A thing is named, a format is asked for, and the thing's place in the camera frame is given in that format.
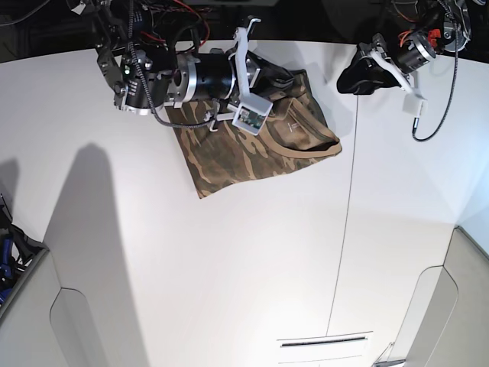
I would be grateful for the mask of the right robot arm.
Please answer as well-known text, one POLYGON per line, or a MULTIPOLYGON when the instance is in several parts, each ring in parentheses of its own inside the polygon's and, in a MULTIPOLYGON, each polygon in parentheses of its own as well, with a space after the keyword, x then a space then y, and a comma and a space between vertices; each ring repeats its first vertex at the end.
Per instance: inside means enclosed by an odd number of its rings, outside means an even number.
POLYGON ((233 46, 203 53, 210 26, 182 1, 69 1, 89 17, 97 64, 117 109, 152 114, 170 128, 216 131, 219 122, 257 135, 273 96, 293 85, 291 71, 249 49, 260 18, 236 27, 233 46))

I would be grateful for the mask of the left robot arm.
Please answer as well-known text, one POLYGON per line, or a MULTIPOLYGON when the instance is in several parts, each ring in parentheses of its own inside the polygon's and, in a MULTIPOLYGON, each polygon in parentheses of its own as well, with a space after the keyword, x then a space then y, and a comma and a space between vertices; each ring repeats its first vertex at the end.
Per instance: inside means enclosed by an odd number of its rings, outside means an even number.
POLYGON ((414 15, 397 1, 384 3, 375 27, 356 46, 350 64, 337 80, 341 94, 367 96, 378 89, 413 85, 421 67, 445 52, 463 50, 471 38, 463 1, 415 1, 414 15))

